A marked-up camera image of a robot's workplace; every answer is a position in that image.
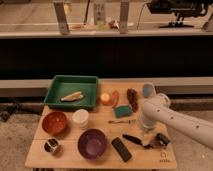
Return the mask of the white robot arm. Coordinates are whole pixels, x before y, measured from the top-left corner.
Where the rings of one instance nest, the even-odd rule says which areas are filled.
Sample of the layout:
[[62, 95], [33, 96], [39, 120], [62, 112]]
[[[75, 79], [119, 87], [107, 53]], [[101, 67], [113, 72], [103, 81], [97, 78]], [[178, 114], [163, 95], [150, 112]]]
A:
[[140, 128], [153, 130], [161, 122], [213, 150], [213, 122], [170, 109], [170, 99], [163, 93], [142, 101], [138, 117]]

